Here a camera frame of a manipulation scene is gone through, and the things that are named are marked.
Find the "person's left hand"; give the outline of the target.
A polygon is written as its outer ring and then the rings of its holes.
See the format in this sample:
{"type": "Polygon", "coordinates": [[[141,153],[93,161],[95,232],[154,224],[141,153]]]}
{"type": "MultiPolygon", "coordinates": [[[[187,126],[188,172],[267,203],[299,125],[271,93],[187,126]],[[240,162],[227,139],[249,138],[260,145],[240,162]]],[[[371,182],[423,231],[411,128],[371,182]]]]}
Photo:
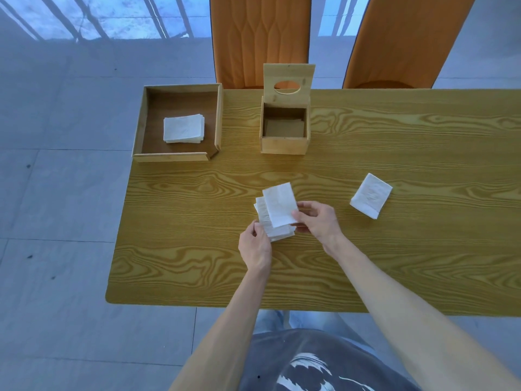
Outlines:
{"type": "Polygon", "coordinates": [[[253,222],[256,220],[253,220],[240,234],[238,250],[248,273],[268,276],[272,261],[271,242],[267,235],[266,240],[256,240],[253,236],[253,222]]]}

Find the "person's right hand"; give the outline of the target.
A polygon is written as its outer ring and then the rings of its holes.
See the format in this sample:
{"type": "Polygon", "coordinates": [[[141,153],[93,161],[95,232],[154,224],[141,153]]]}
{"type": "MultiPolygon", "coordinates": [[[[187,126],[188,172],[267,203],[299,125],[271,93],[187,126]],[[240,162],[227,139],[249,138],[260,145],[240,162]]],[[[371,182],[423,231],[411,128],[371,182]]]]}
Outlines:
{"type": "Polygon", "coordinates": [[[340,243],[346,240],[333,207],[316,201],[300,201],[297,202],[297,210],[316,210],[318,212],[317,220],[312,226],[296,227],[296,232],[313,235],[322,244],[325,251],[334,251],[340,243]]]}

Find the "stack of white napkins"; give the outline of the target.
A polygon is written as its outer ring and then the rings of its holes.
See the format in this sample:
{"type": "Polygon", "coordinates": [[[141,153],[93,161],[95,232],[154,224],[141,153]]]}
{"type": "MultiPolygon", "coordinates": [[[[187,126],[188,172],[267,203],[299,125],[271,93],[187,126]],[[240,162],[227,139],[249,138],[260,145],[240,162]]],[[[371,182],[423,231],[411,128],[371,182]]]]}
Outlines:
{"type": "Polygon", "coordinates": [[[205,117],[201,114],[164,118],[165,143],[201,143],[204,132],[205,117]]]}
{"type": "Polygon", "coordinates": [[[270,242],[279,241],[295,235],[296,227],[289,224],[280,227],[274,227],[272,225],[264,197],[257,197],[254,207],[257,211],[258,220],[263,226],[270,242]]]}

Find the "white napkin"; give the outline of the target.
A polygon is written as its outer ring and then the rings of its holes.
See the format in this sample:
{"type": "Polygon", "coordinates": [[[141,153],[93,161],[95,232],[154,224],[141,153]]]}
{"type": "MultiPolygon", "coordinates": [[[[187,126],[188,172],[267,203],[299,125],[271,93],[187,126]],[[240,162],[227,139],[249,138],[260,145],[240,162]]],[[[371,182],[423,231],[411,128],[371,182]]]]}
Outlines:
{"type": "Polygon", "coordinates": [[[290,182],[264,189],[263,197],[273,228],[297,222],[292,215],[297,203],[290,182]]]}
{"type": "Polygon", "coordinates": [[[393,187],[371,173],[362,181],[350,205],[371,219],[378,219],[393,187]]]}

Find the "person's right forearm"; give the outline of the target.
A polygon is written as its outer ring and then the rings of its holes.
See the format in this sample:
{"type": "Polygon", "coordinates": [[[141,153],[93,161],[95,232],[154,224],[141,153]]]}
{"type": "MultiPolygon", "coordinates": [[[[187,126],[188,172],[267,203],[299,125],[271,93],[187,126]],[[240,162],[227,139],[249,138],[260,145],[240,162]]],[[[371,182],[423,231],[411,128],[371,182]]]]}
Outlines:
{"type": "Polygon", "coordinates": [[[342,233],[321,242],[423,391],[521,391],[521,380],[494,355],[383,272],[342,233]]]}

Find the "person's left forearm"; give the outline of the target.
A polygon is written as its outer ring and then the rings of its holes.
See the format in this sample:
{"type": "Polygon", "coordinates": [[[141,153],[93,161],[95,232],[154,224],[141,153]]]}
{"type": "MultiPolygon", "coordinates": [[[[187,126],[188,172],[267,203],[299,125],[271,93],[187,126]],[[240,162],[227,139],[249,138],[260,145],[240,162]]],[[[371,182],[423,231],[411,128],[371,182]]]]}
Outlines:
{"type": "Polygon", "coordinates": [[[269,273],[266,265],[248,268],[168,391],[237,391],[269,273]]]}

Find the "light blue jeans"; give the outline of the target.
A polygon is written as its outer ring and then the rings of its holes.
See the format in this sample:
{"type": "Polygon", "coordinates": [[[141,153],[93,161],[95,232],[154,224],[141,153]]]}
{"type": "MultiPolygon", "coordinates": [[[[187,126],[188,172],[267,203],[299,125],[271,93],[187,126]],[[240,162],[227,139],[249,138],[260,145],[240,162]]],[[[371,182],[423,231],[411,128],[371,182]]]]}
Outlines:
{"type": "Polygon", "coordinates": [[[289,329],[315,329],[335,335],[377,356],[376,351],[336,312],[259,310],[253,334],[289,329]]]}

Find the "wooden tissue box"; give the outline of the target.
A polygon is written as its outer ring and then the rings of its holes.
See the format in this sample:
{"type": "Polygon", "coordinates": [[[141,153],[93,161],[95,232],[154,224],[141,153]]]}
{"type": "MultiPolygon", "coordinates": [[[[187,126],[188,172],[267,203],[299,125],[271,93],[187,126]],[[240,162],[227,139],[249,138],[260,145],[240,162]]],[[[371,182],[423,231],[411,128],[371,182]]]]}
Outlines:
{"type": "Polygon", "coordinates": [[[310,144],[314,64],[264,64],[260,152],[305,155],[310,144]]]}

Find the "wooden tray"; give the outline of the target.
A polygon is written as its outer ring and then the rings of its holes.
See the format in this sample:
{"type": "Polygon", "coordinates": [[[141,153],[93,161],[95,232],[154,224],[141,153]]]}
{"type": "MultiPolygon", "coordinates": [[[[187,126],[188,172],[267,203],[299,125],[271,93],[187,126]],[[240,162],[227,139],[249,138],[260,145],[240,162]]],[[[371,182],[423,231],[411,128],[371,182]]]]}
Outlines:
{"type": "Polygon", "coordinates": [[[220,151],[222,84],[147,85],[132,156],[136,162],[207,161],[220,151]]]}

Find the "grey printed shirt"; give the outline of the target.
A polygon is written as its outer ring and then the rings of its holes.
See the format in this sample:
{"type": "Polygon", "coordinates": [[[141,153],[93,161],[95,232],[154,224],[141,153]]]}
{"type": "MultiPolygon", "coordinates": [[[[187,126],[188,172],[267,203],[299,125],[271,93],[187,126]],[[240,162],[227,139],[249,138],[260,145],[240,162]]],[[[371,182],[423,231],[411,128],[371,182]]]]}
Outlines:
{"type": "Polygon", "coordinates": [[[420,391],[368,349],[315,329],[252,337],[238,391],[420,391]]]}

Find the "orange upholstered chair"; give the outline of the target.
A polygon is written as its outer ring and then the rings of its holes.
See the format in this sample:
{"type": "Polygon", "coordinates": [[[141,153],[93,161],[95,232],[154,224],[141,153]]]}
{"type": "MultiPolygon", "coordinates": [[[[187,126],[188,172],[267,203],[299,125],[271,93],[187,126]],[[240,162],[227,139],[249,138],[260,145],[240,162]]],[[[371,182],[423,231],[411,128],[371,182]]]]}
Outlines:
{"type": "Polygon", "coordinates": [[[216,81],[262,89],[264,64],[309,62],[312,0],[209,0],[216,81]]]}
{"type": "Polygon", "coordinates": [[[344,89],[430,89],[475,0],[369,0],[344,89]]]}

